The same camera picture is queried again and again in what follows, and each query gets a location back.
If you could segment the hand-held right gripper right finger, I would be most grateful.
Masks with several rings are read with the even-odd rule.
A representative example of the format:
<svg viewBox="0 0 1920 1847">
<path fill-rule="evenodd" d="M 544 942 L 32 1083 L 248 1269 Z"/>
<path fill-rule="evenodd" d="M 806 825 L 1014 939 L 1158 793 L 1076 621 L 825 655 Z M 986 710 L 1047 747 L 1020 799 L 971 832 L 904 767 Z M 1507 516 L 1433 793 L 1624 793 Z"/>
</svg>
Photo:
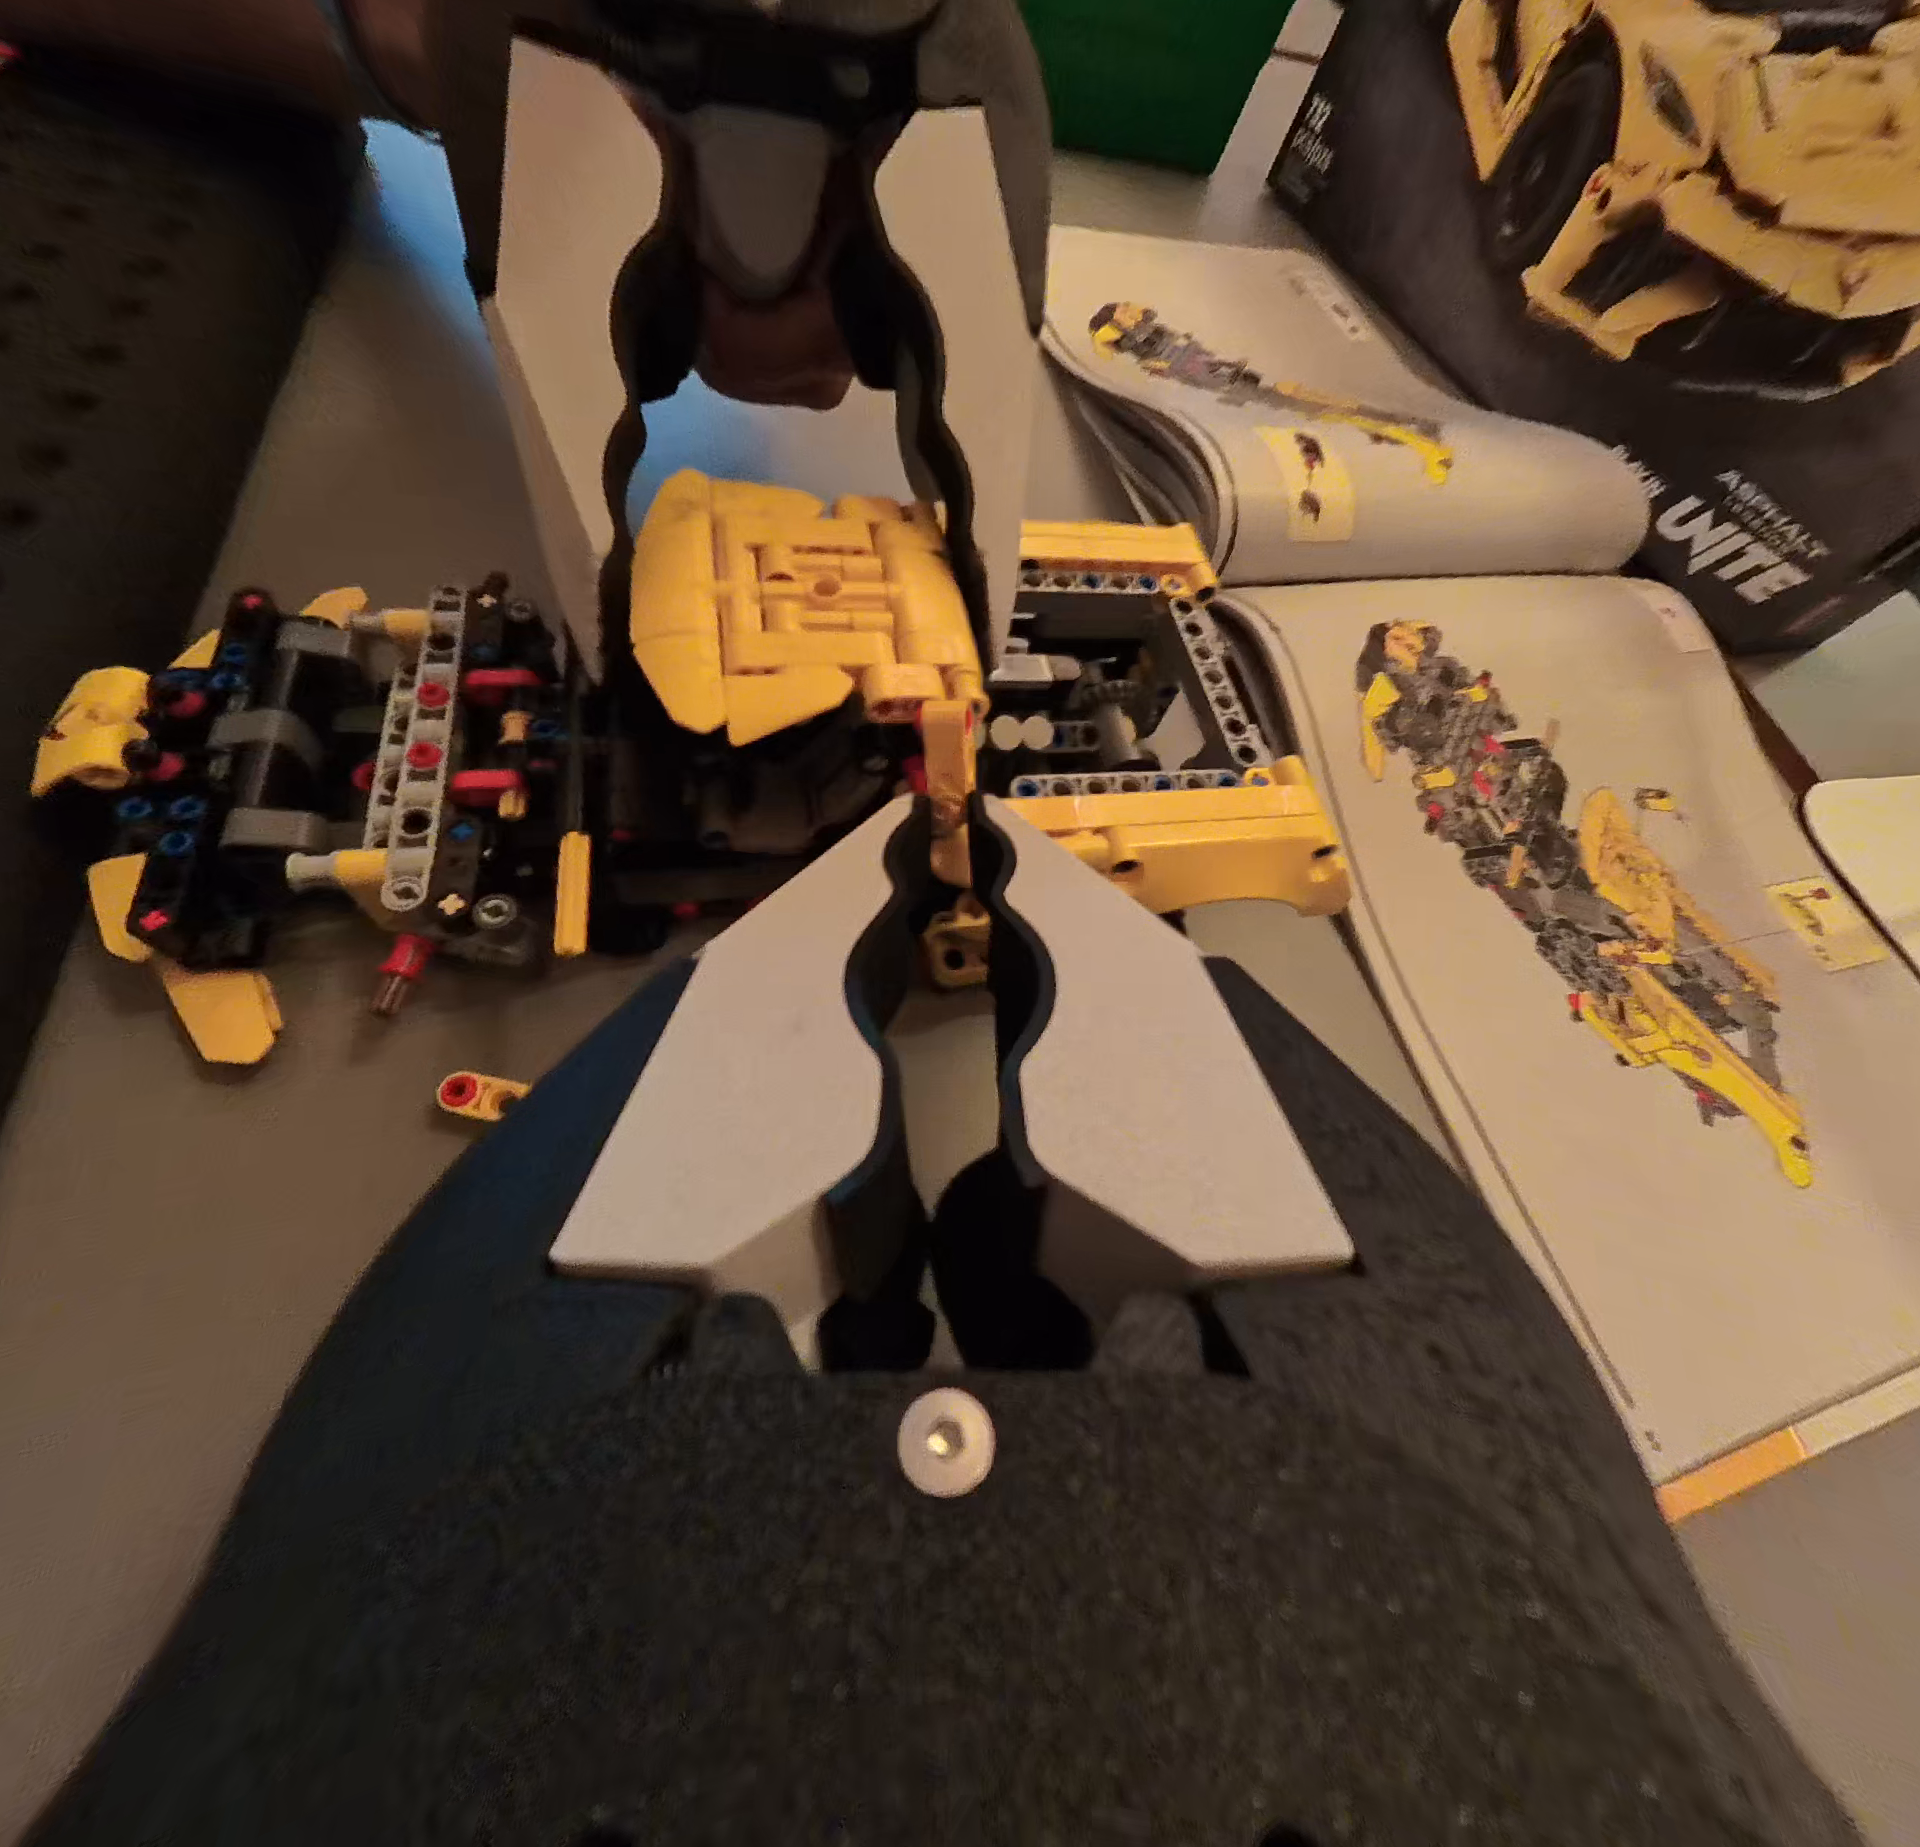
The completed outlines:
<svg viewBox="0 0 1920 1847">
<path fill-rule="evenodd" d="M 1043 1279 L 1072 1314 L 1358 1259 L 1204 954 L 1003 799 L 977 799 L 977 894 L 1003 1146 L 1043 1193 Z"/>
</svg>

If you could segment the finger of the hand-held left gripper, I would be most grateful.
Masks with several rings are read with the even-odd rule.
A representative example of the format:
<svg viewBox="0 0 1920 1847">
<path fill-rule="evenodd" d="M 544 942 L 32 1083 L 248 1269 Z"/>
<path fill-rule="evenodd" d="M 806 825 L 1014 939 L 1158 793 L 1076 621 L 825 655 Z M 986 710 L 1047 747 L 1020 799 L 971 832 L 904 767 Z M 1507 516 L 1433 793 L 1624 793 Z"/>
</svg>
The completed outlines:
<svg viewBox="0 0 1920 1847">
<path fill-rule="evenodd" d="M 480 307 L 544 581 L 589 681 L 604 681 L 604 581 L 632 559 L 642 422 L 617 358 L 617 273 L 664 213 L 664 154 L 642 101 L 584 54 L 508 43 L 493 297 Z"/>
<path fill-rule="evenodd" d="M 1020 324 L 986 110 L 915 110 L 870 166 L 870 213 L 904 273 L 904 465 L 923 465 L 946 506 L 946 556 L 993 669 L 1020 581 L 1043 333 Z"/>
</svg>

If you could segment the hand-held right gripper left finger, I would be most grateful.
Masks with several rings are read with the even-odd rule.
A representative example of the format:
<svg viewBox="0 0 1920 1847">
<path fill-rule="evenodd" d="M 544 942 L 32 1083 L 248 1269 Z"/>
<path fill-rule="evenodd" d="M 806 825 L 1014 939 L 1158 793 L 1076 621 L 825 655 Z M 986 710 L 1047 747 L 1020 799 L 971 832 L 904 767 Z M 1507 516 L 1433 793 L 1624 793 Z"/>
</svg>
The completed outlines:
<svg viewBox="0 0 1920 1847">
<path fill-rule="evenodd" d="M 551 1269 L 761 1298 L 787 1329 L 904 1269 L 923 1200 L 884 1018 L 923 894 L 931 799 L 884 799 L 696 954 Z"/>
</svg>

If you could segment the yellow toy brick car model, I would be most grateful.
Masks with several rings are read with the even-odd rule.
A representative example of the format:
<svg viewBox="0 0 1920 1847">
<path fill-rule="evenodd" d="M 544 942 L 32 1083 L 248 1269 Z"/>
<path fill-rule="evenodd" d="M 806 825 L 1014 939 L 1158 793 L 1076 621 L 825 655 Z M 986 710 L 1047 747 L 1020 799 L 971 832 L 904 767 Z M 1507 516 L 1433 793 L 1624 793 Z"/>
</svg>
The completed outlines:
<svg viewBox="0 0 1920 1847">
<path fill-rule="evenodd" d="M 1204 609 L 1189 528 L 1020 520 L 1014 644 L 986 669 L 939 506 L 674 471 L 617 574 L 604 681 L 508 574 L 417 609 L 248 581 L 177 666 L 65 686 L 32 811 L 198 1065 L 268 1059 L 264 954 L 300 894 L 383 939 L 374 1018 L 431 963 L 632 963 L 732 917 L 931 793 L 923 703 L 946 697 L 977 703 L 977 799 L 1146 915 L 1338 917 L 1338 825 Z M 939 880 L 923 939 L 939 981 L 986 981 L 977 891 Z"/>
</svg>

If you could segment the yellow brick beam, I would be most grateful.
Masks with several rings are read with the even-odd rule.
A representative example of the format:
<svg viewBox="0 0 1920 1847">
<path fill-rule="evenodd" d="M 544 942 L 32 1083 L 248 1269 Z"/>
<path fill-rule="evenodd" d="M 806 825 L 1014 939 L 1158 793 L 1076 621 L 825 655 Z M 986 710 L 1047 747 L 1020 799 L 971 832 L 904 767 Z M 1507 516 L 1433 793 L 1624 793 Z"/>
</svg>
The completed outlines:
<svg viewBox="0 0 1920 1847">
<path fill-rule="evenodd" d="M 931 872 L 946 891 L 977 880 L 971 825 L 977 825 L 977 703 L 946 697 L 923 703 L 923 775 L 931 775 Z"/>
</svg>

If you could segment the person's left forearm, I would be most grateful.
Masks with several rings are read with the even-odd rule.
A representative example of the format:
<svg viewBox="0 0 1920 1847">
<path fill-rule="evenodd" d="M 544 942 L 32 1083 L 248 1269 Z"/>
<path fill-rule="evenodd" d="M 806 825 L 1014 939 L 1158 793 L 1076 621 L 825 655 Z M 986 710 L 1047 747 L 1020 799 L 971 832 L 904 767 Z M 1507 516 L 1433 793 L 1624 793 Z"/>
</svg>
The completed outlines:
<svg viewBox="0 0 1920 1847">
<path fill-rule="evenodd" d="M 0 0 L 0 43 L 431 128 L 421 0 Z"/>
</svg>

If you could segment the grey desk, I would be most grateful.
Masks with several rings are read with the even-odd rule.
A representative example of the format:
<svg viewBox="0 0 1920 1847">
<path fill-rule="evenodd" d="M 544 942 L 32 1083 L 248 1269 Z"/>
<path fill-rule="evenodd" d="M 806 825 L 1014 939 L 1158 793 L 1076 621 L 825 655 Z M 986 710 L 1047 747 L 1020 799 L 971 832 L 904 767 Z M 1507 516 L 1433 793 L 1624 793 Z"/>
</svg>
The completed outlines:
<svg viewBox="0 0 1920 1847">
<path fill-rule="evenodd" d="M 526 516 L 421 133 L 368 128 L 343 256 L 219 589 L 508 569 Z M 21 1841 L 191 1601 L 211 1540 L 401 1219 L 469 1127 L 450 1065 L 544 1083 L 648 969 L 450 975 L 374 1041 L 368 942 L 279 954 L 287 1041 L 198 1074 L 137 969 L 70 942 L 0 1138 L 0 1841 Z M 1920 1427 L 1680 1527 L 1729 1641 L 1875 1841 L 1920 1841 Z"/>
</svg>

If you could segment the person's left hand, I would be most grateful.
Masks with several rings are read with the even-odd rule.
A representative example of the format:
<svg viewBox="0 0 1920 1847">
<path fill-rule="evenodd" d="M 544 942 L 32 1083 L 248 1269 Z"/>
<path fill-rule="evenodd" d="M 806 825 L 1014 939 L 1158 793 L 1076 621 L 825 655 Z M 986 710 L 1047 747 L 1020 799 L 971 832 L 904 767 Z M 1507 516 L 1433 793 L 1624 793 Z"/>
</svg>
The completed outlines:
<svg viewBox="0 0 1920 1847">
<path fill-rule="evenodd" d="M 858 384 L 833 291 L 732 297 L 707 273 L 696 380 L 744 408 L 840 408 Z"/>
</svg>

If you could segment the green box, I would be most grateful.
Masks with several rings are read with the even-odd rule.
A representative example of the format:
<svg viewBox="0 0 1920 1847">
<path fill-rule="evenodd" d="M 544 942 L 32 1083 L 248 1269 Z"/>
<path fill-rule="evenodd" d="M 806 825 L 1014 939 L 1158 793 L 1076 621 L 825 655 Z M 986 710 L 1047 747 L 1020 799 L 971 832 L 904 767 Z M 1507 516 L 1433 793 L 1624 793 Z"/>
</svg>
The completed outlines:
<svg viewBox="0 0 1920 1847">
<path fill-rule="evenodd" d="M 1292 0 L 1014 0 L 1058 154 L 1204 180 Z"/>
</svg>

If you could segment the black toy set box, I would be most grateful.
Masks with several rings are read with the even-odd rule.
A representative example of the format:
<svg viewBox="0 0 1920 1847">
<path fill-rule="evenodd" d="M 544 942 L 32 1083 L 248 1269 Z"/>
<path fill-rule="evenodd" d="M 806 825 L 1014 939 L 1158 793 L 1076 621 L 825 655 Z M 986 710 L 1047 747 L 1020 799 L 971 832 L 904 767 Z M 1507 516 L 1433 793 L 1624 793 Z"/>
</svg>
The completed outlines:
<svg viewBox="0 0 1920 1847">
<path fill-rule="evenodd" d="M 1268 190 L 1739 655 L 1920 581 L 1920 0 L 1346 0 Z"/>
</svg>

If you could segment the open instruction booklet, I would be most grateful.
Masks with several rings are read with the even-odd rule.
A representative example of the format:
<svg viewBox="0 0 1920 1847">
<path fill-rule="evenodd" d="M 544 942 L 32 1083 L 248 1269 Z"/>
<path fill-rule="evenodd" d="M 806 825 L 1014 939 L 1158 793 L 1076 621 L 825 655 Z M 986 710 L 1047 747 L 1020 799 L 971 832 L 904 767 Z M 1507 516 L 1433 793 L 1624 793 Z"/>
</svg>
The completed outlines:
<svg viewBox="0 0 1920 1847">
<path fill-rule="evenodd" d="M 1189 520 L 1349 954 L 1666 1512 L 1920 1410 L 1920 975 L 1807 849 L 1648 496 L 1301 247 L 1047 232 L 1043 356 Z"/>
</svg>

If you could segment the white sign stand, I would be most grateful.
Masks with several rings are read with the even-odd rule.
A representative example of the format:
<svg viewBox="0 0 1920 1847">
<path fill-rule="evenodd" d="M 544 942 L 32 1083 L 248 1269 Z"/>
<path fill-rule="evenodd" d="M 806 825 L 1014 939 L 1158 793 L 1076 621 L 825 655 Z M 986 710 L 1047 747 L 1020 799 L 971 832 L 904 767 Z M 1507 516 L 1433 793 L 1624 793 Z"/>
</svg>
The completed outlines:
<svg viewBox="0 0 1920 1847">
<path fill-rule="evenodd" d="M 1920 775 L 1825 775 L 1800 825 L 1865 917 L 1920 969 Z"/>
</svg>

